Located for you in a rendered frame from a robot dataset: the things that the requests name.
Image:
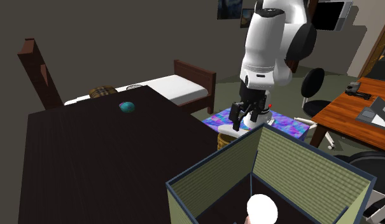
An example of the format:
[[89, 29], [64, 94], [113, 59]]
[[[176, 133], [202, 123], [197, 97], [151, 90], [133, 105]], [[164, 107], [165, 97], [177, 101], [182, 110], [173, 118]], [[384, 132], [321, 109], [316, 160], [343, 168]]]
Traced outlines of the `dark wooden table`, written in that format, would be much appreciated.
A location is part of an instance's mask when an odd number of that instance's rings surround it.
[[147, 86], [33, 113], [18, 224], [171, 224], [166, 182], [217, 137]]

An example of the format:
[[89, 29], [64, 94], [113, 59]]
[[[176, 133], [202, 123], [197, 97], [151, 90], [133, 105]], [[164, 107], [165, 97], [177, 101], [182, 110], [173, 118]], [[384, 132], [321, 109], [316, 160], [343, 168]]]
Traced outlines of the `black office chair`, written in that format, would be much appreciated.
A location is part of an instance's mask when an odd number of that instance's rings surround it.
[[[320, 111], [322, 111], [324, 108], [327, 107], [327, 105], [331, 103], [331, 101], [326, 101], [326, 100], [309, 101], [309, 98], [314, 96], [320, 90], [323, 84], [324, 78], [325, 78], [324, 69], [318, 67], [310, 70], [306, 74], [302, 82], [302, 86], [301, 86], [301, 94], [303, 96], [302, 110], [310, 118], [313, 118], [315, 115], [317, 115]], [[294, 117], [294, 120], [310, 125], [309, 130], [316, 129], [318, 127], [318, 123], [312, 120], [299, 118], [299, 117]], [[328, 149], [329, 150], [334, 149], [335, 142], [327, 131], [325, 131], [324, 137], [329, 142]]]

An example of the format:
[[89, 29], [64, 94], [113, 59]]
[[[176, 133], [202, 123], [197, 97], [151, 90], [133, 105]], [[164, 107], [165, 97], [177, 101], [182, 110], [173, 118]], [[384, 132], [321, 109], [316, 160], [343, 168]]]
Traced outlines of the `orange wooden desk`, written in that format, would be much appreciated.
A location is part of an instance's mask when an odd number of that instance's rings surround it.
[[317, 123], [310, 145], [318, 147], [326, 132], [333, 132], [347, 139], [370, 147], [373, 150], [385, 151], [385, 130], [356, 120], [365, 107], [369, 107], [376, 97], [385, 100], [385, 81], [371, 78], [360, 78], [359, 88], [371, 94], [369, 100], [340, 94], [327, 107], [321, 110], [312, 121]]

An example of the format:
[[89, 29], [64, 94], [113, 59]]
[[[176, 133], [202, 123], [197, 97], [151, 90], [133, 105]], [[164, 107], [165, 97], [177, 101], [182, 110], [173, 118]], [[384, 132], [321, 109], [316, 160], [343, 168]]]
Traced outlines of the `brown plaid pillow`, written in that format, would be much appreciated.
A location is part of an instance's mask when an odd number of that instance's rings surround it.
[[104, 86], [100, 86], [100, 87], [96, 87], [96, 88], [93, 88], [89, 91], [89, 96], [90, 98], [98, 98], [98, 97], [102, 97], [102, 96], [105, 96], [105, 95], [110, 95], [110, 94], [115, 94], [117, 93], [118, 91], [110, 86], [110, 85], [104, 85]]

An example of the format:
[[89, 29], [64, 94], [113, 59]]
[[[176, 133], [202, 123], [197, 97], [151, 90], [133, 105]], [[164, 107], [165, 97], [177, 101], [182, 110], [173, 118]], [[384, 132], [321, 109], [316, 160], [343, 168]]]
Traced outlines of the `brown wooden door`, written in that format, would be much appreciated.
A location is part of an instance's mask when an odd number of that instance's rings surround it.
[[379, 60], [384, 47], [385, 47], [385, 25], [358, 75], [359, 78], [365, 77], [369, 72], [371, 72], [375, 63]]

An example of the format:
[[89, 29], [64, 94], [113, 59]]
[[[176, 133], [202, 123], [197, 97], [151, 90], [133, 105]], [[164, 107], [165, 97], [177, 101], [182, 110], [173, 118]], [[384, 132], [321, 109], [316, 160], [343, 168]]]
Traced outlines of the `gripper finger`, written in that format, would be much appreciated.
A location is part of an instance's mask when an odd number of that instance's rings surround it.
[[260, 115], [261, 112], [262, 112], [261, 107], [258, 104], [255, 104], [253, 109], [252, 109], [252, 111], [251, 111], [251, 118], [250, 118], [250, 120], [252, 122], [257, 121], [258, 115]]
[[233, 102], [228, 119], [233, 123], [233, 129], [239, 131], [242, 118], [245, 116], [246, 108], [243, 102]]

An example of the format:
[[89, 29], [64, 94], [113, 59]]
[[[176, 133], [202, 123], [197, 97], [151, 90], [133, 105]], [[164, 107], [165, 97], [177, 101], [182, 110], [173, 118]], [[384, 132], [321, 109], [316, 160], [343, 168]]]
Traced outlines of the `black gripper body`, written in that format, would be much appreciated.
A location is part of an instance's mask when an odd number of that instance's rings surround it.
[[256, 103], [256, 106], [260, 109], [265, 109], [267, 99], [265, 90], [250, 89], [243, 81], [241, 81], [239, 95], [241, 97], [241, 102], [243, 103], [242, 109], [247, 109], [250, 104], [254, 103]]

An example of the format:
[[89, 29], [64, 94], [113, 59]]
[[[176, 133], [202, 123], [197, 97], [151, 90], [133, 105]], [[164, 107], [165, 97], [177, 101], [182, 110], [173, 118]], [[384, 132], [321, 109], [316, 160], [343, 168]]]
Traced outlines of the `grey framed black screen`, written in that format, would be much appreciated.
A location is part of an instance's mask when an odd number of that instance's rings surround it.
[[353, 0], [318, 0], [312, 24], [316, 30], [341, 31]]

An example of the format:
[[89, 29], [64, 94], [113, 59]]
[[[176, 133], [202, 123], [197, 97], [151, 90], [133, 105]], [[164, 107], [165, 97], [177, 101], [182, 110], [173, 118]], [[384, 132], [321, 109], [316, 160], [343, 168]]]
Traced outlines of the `white round object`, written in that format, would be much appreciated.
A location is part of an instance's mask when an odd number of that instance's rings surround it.
[[275, 202], [267, 195], [255, 194], [247, 202], [245, 224], [275, 224], [278, 218], [278, 209]]

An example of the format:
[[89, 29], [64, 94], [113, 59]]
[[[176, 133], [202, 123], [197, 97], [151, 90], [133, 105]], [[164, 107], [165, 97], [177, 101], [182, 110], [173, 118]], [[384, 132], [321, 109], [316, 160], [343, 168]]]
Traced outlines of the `yellow woven basket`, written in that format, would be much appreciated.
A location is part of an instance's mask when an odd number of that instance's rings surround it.
[[236, 140], [236, 137], [219, 133], [218, 134], [217, 150], [222, 149], [223, 147], [225, 147], [226, 145], [230, 144], [234, 140]]

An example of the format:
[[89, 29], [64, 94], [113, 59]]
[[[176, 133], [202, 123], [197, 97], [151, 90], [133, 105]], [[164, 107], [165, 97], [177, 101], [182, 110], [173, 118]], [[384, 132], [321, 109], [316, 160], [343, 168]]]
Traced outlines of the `small wall picture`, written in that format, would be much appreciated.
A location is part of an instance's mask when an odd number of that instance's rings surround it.
[[243, 8], [241, 13], [240, 28], [248, 28], [254, 14], [253, 8]]

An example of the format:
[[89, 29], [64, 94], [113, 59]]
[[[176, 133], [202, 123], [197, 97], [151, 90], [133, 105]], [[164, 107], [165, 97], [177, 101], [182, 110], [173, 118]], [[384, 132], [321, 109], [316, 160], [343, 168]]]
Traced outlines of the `dark grey toy truck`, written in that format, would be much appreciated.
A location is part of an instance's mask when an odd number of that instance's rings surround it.
[[345, 93], [347, 95], [361, 97], [364, 100], [369, 100], [372, 95], [364, 92], [359, 92], [358, 90], [360, 86], [361, 86], [361, 82], [350, 82], [350, 84], [348, 84], [348, 86], [345, 89]]

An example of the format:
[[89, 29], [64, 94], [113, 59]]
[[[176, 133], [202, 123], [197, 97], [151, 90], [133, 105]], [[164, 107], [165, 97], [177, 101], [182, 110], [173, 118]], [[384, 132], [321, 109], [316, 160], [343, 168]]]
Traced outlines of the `green box with blue edges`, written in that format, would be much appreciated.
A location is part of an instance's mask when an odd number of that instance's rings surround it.
[[224, 202], [243, 224], [255, 193], [275, 201], [279, 224], [360, 224], [376, 178], [270, 125], [248, 131], [166, 184], [171, 224], [199, 224]]

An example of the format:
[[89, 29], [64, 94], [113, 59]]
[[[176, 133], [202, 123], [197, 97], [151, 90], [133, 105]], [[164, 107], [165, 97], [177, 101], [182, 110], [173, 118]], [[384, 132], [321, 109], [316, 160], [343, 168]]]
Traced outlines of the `teal purple ball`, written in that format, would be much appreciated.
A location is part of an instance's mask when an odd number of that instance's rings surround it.
[[132, 102], [122, 102], [119, 104], [119, 108], [121, 109], [122, 112], [124, 113], [131, 113], [135, 111], [135, 105]]

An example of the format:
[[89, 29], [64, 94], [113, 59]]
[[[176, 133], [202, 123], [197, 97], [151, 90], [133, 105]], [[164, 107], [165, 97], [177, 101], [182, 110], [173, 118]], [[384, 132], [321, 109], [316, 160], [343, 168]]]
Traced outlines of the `white round lid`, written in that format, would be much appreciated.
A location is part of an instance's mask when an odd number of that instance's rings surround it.
[[246, 134], [247, 132], [249, 132], [249, 130], [245, 130], [245, 129], [234, 130], [233, 125], [224, 124], [218, 127], [218, 132], [228, 136], [238, 138]]

